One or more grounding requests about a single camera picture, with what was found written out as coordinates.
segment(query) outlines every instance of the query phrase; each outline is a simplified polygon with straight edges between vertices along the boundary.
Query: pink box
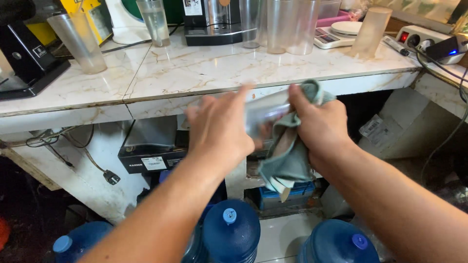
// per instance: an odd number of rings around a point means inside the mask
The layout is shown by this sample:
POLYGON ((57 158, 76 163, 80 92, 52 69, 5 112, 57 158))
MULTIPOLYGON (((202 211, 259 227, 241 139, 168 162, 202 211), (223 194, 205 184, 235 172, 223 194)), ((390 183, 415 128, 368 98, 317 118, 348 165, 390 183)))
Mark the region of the pink box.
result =
POLYGON ((317 27, 318 28, 323 28, 323 27, 329 27, 335 22, 340 22, 340 21, 349 21, 350 16, 349 13, 346 11, 339 11, 338 16, 336 17, 331 17, 331 18, 324 18, 324 19, 319 19, 317 20, 317 27))

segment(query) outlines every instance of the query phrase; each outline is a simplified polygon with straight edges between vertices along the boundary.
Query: cloth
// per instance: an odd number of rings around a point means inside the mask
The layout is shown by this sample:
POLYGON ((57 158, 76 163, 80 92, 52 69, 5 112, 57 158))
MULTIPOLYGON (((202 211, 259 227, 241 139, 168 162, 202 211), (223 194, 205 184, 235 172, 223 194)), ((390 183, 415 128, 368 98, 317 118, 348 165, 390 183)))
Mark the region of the cloth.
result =
MULTIPOLYGON (((306 80, 300 87, 312 104, 323 105, 336 99, 336 96, 324 91, 315 80, 306 80)), ((291 112, 274 123, 274 143, 267 158, 261 161, 258 167, 258 173, 265 180, 265 186, 280 194, 285 189, 289 191, 295 182, 312 180, 308 150, 296 130, 299 125, 300 119, 296 112, 291 112)))

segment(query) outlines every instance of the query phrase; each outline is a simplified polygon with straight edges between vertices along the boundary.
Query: water bottle cap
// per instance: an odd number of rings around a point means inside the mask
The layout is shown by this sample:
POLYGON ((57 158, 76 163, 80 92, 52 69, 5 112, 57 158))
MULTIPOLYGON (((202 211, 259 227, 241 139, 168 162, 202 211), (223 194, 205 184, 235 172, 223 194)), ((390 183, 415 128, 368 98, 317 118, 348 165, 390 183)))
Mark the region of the water bottle cap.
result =
POLYGON ((227 223, 227 225, 234 223, 236 218, 237 218, 237 213, 235 212, 234 209, 228 208, 224 210, 223 219, 227 223))
POLYGON ((55 240, 52 250, 57 253, 65 252, 71 247, 72 243, 73 240, 69 236, 63 235, 55 240))
POLYGON ((353 244, 361 250, 364 250, 367 248, 367 238, 361 234, 354 234, 351 237, 353 244))

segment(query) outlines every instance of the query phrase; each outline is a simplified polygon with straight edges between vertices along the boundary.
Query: blue water jug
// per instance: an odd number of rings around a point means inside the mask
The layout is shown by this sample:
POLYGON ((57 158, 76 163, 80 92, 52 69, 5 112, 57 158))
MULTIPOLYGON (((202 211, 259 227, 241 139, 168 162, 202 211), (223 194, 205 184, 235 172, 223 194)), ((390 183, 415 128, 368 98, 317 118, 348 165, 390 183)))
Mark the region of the blue water jug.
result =
POLYGON ((181 263, 206 263, 208 261, 208 250, 203 244, 200 225, 196 225, 185 248, 181 263))
POLYGON ((214 263, 253 263, 260 241, 260 220, 240 200, 217 203, 203 222, 203 242, 214 263))
POLYGON ((74 263, 112 230, 112 225, 95 221, 81 225, 55 240, 55 263, 74 263))
POLYGON ((330 219, 318 224, 302 245, 298 263, 379 263, 374 245, 350 223, 330 219))

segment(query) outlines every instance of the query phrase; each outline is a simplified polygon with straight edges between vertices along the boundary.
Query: coffee machine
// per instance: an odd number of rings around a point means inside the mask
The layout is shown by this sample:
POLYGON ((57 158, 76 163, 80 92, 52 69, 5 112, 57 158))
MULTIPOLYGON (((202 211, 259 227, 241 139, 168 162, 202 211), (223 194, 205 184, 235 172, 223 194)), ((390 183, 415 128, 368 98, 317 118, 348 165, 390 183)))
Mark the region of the coffee machine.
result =
POLYGON ((183 0, 188 46, 242 42, 239 0, 183 0))
POLYGON ((36 96, 70 67, 56 59, 24 20, 36 14, 31 0, 0 0, 0 100, 36 96))

